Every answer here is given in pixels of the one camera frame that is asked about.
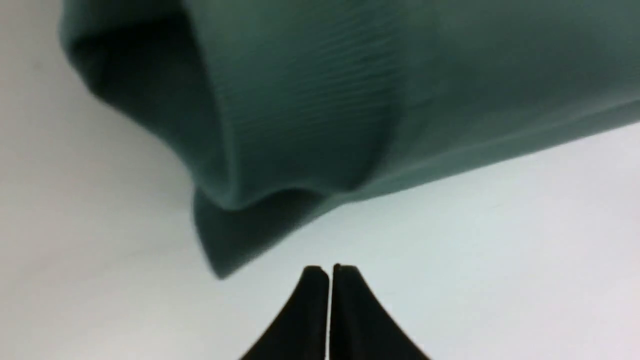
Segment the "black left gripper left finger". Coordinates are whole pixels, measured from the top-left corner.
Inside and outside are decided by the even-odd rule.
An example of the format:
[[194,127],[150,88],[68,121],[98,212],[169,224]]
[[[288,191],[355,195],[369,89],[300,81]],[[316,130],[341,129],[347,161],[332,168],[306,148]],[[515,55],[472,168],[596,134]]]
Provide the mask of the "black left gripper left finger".
[[294,291],[243,360],[324,360],[330,280],[306,266]]

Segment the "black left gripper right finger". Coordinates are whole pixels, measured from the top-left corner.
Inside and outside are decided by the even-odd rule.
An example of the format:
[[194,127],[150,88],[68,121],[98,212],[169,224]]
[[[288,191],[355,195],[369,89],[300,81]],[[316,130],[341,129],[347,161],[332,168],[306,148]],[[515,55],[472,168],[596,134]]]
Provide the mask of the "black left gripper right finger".
[[356,266],[335,264],[330,360],[427,360],[384,309]]

